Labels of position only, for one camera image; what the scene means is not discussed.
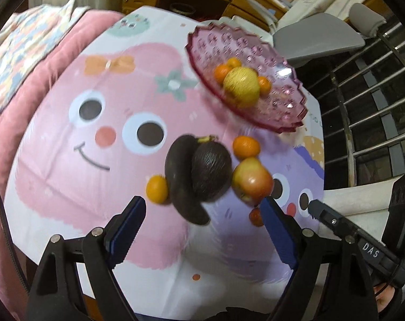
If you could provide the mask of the person's right hand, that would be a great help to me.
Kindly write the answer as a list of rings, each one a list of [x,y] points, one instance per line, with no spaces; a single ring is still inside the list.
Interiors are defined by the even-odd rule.
[[[385,283],[373,287],[375,300],[377,303],[377,311],[383,312],[388,308],[396,308],[402,300],[402,290],[400,288],[394,288],[392,285],[386,285]]]

